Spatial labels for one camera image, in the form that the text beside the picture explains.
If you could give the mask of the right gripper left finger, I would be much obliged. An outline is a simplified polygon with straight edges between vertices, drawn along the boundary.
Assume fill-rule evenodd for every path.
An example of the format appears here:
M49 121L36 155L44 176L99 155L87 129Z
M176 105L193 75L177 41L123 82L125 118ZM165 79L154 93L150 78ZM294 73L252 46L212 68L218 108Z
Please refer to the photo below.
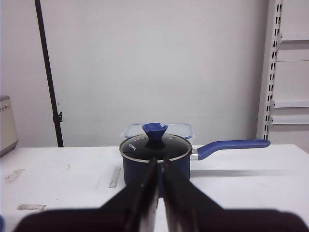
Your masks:
M16 232L152 232L158 204L158 169L149 161L100 208L48 210L24 217Z

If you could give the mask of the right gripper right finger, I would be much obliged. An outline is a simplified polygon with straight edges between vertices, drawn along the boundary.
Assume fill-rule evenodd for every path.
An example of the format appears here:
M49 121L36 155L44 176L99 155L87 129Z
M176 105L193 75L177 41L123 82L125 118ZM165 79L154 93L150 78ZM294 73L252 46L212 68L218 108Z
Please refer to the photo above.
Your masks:
M173 162L162 165L170 232L304 232L296 214L273 209L224 209L196 188Z

